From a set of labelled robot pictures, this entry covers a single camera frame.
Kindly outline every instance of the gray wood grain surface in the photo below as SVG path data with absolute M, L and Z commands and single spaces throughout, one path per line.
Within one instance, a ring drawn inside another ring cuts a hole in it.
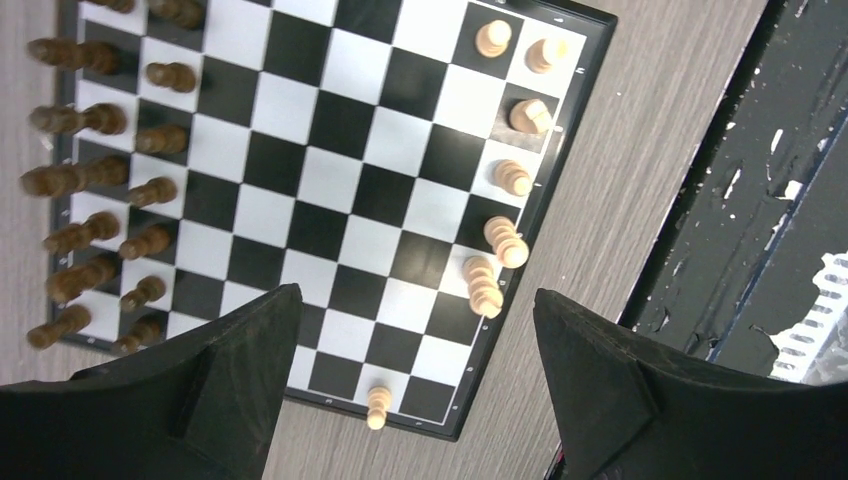
M 765 0 L 585 0 L 619 16 L 548 218 L 462 439 L 447 443 L 286 402 L 265 478 L 538 479 L 557 443 L 530 312 L 539 287 L 615 319 Z M 24 44 L 54 32 L 55 1 L 0 2 L 0 382 L 62 380 L 107 357 L 23 334 L 44 321 L 48 207 L 17 178 L 46 164 L 26 115 L 50 103 Z

